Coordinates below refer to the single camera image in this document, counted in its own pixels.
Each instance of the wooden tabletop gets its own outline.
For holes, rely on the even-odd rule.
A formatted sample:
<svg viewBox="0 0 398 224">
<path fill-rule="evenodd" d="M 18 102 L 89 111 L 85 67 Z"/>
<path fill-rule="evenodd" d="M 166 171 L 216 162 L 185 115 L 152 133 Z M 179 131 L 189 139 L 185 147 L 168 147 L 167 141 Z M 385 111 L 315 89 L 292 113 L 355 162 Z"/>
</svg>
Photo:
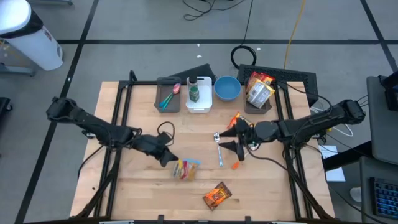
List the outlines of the wooden tabletop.
<svg viewBox="0 0 398 224">
<path fill-rule="evenodd" d="M 290 82 L 302 91 L 302 82 Z M 96 106 L 95 116 L 111 122 L 117 92 L 117 82 L 103 82 Z M 154 107 L 156 86 L 136 85 L 132 88 L 127 125 L 142 128 L 143 134 L 157 135 L 157 127 L 164 121 L 175 125 L 175 141 L 170 150 L 179 158 L 202 161 L 195 180 L 182 182 L 172 178 L 174 162 L 166 168 L 151 156 L 133 149 L 123 149 L 119 178 L 114 198 L 112 219 L 156 220 L 165 215 L 166 220 L 294 220 L 288 174 L 269 161 L 261 161 L 248 155 L 236 170 L 231 166 L 238 160 L 235 153 L 221 149 L 224 166 L 218 162 L 214 132 L 226 130 L 231 118 L 240 112 L 253 123 L 277 120 L 275 97 L 270 99 L 272 109 L 264 115 L 245 114 L 243 94 L 232 102 L 223 102 L 213 93 L 213 106 L 207 114 L 189 113 L 185 106 L 185 86 L 181 89 L 181 111 L 175 114 L 160 114 Z M 294 118 L 310 114 L 304 94 L 289 89 Z M 118 124 L 124 105 L 122 97 Z M 171 128 L 164 126 L 164 131 Z M 316 141 L 310 145 L 318 147 Z M 99 147 L 96 139 L 88 140 L 85 157 Z M 258 156 L 270 157 L 281 164 L 283 146 L 275 141 L 262 144 L 254 152 Z M 303 165 L 308 188 L 319 204 L 331 216 L 335 216 L 330 193 L 325 181 L 319 152 L 305 147 L 302 149 Z M 103 166 L 104 150 L 90 159 L 81 171 L 72 205 L 71 215 L 76 215 L 88 203 L 96 189 Z M 232 196 L 211 211 L 202 197 L 223 181 Z M 305 217 L 302 194 L 297 188 L 302 216 Z M 101 214 L 105 213 L 108 192 L 104 194 Z"/>
</svg>

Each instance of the food package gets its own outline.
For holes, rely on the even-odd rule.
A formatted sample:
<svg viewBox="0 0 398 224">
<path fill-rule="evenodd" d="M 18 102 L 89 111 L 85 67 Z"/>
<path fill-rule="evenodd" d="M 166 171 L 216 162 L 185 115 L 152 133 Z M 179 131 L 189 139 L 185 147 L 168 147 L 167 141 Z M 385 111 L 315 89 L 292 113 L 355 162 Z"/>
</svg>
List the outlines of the food package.
<svg viewBox="0 0 398 224">
<path fill-rule="evenodd" d="M 270 85 L 272 81 L 275 80 L 274 77 L 271 77 L 268 74 L 253 72 L 249 78 L 248 84 L 246 85 L 246 93 L 249 92 L 249 90 L 253 87 L 253 85 L 256 82 L 256 79 L 259 79 L 260 81 L 262 81 L 267 85 Z"/>
<path fill-rule="evenodd" d="M 232 128 L 236 124 L 236 118 L 241 118 L 243 121 L 247 122 L 248 125 L 253 125 L 252 122 L 250 122 L 248 119 L 246 119 L 244 116 L 242 116 L 241 113 L 238 112 L 232 118 L 231 122 L 229 122 L 229 125 L 226 127 L 227 129 Z"/>
<path fill-rule="evenodd" d="M 246 94 L 246 100 L 256 108 L 261 108 L 274 93 L 273 88 L 256 78 Z"/>
<path fill-rule="evenodd" d="M 201 161 L 194 159 L 179 159 L 173 169 L 173 177 L 179 180 L 194 180 Z"/>
<path fill-rule="evenodd" d="M 219 183 L 216 188 L 207 193 L 203 199 L 209 206 L 210 210 L 214 210 L 219 204 L 221 204 L 225 199 L 232 196 L 231 191 L 226 187 L 224 182 Z"/>
</svg>

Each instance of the black stand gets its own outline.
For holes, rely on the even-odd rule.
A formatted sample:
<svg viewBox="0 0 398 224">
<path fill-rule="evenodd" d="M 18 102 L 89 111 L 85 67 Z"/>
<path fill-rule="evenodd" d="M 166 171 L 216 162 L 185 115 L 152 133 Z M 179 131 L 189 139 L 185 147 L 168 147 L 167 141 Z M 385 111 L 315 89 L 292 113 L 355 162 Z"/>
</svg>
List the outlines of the black stand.
<svg viewBox="0 0 398 224">
<path fill-rule="evenodd" d="M 372 141 L 360 144 L 352 149 L 345 152 L 341 152 L 337 155 L 331 156 L 323 160 L 323 167 L 325 171 L 339 168 L 354 162 L 358 162 L 361 156 L 367 156 L 373 158 L 372 156 Z"/>
</svg>

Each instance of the white cable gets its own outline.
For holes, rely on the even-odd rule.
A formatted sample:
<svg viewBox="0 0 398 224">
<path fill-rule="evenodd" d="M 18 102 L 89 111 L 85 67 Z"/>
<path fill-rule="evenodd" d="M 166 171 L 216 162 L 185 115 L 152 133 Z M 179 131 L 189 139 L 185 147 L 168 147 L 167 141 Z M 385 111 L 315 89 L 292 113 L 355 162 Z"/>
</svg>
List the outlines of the white cable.
<svg viewBox="0 0 398 224">
<path fill-rule="evenodd" d="M 313 112 L 315 112 L 315 113 L 319 113 L 320 111 L 323 111 L 323 109 L 319 109 L 319 108 L 316 108 L 316 107 L 314 107 L 314 106 L 311 107 L 310 110 L 313 111 Z M 353 133 L 353 131 L 351 130 L 351 128 L 349 128 L 349 126 L 348 126 L 347 124 L 344 124 L 344 125 L 345 125 L 346 128 L 348 129 L 349 134 L 345 133 L 344 131 L 342 131 L 342 130 L 336 128 L 336 127 L 332 127 L 332 128 L 333 128 L 334 130 L 340 132 L 341 134 L 344 134 L 345 136 L 354 137 L 354 133 Z"/>
</svg>

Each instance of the black plastic holder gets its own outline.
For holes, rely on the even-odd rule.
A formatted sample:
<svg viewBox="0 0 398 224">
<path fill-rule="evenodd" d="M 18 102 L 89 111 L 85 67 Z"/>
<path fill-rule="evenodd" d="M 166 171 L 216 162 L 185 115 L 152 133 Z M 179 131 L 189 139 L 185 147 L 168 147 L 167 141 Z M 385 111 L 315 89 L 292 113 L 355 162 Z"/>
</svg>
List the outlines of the black plastic holder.
<svg viewBox="0 0 398 224">
<path fill-rule="evenodd" d="M 251 103 L 249 103 L 246 100 L 246 96 L 247 96 L 246 85 L 248 84 L 248 80 L 249 79 L 246 79 L 244 81 L 244 88 L 243 88 L 243 91 L 244 91 L 243 92 L 244 93 L 244 98 L 243 98 L 244 112 L 247 113 L 247 114 L 265 114 L 266 112 L 268 112 L 272 108 L 271 104 L 269 103 L 269 98 L 268 98 L 266 103 L 264 103 L 264 105 L 261 108 L 256 108 Z"/>
<path fill-rule="evenodd" d="M 170 100 L 165 109 L 162 109 L 159 104 L 166 99 L 172 92 L 175 84 L 181 84 L 180 77 L 159 77 L 156 79 L 156 99 L 154 106 L 160 113 L 178 113 L 181 109 L 181 90 L 180 93 L 175 94 Z"/>
</svg>

